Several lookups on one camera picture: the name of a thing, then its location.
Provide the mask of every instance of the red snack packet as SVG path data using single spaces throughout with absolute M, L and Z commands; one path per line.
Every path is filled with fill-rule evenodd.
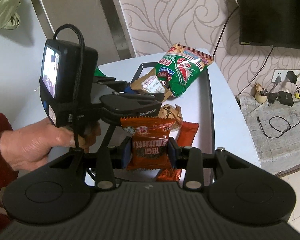
M 159 171 L 159 176 L 155 181 L 179 181 L 182 169 L 167 168 Z
M 121 126 L 132 134 L 132 159 L 127 170 L 170 168 L 167 144 L 174 119 L 122 118 Z
M 183 121 L 177 139 L 177 144 L 179 145 L 179 147 L 191 146 L 198 129 L 199 129 L 198 123 Z
M 178 136 L 177 144 L 180 147 L 191 146 L 194 140 L 194 136 L 199 128 L 198 123 L 183 122 L 180 128 L 180 134 Z M 160 171 L 156 181 L 179 181 L 182 173 L 182 169 L 163 169 Z

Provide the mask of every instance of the television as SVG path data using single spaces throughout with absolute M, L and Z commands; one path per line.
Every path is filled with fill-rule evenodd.
M 237 0 L 241 45 L 300 49 L 300 0 Z

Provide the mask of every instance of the hand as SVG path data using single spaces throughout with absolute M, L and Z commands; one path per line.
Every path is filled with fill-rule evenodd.
M 99 123 L 85 138 L 79 136 L 79 145 L 89 152 L 89 147 L 101 134 Z M 73 132 L 66 128 L 57 128 L 48 118 L 28 125 L 16 131 L 4 131 L 0 137 L 0 151 L 13 170 L 33 171 L 48 161 L 52 147 L 75 147 Z

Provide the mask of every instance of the snack bag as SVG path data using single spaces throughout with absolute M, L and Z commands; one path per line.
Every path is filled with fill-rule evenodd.
M 155 181 L 176 181 L 180 180 L 182 169 L 166 168 L 159 171 Z
M 163 85 L 161 80 L 155 75 L 155 68 L 153 68 L 148 74 L 140 77 L 135 82 L 130 84 L 132 90 L 143 91 L 148 93 L 164 93 L 164 100 L 167 100 L 171 95 L 171 91 L 166 85 Z
M 179 145 L 179 147 L 191 146 L 198 129 L 198 123 L 183 121 L 177 139 L 177 144 Z
M 213 57 L 190 47 L 174 44 L 157 63 L 155 74 L 162 82 L 168 72 L 169 89 L 175 97 L 181 96 L 201 71 L 213 62 Z
M 171 167 L 167 144 L 174 122 L 174 119 L 158 117 L 121 119 L 122 128 L 132 134 L 132 158 L 127 170 Z
M 176 107 L 173 107 L 172 105 L 166 104 L 160 108 L 158 117 L 160 118 L 170 118 L 175 119 L 175 123 L 171 127 L 171 132 L 177 131 L 180 129 L 182 125 L 182 114 L 181 114 L 181 107 L 175 105 Z

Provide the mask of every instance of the patterned wallpaper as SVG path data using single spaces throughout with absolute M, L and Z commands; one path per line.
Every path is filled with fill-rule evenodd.
M 226 18 L 237 6 L 234 0 L 120 1 L 137 56 L 165 52 L 176 42 L 213 53 Z M 251 81 L 270 50 L 270 47 L 239 45 L 237 10 L 228 22 L 215 56 L 234 95 Z M 275 48 L 255 81 L 266 88 L 272 87 L 273 70 L 278 68 L 300 69 L 300 50 Z M 290 83 L 281 85 L 295 91 Z M 243 94 L 252 91 L 250 86 Z

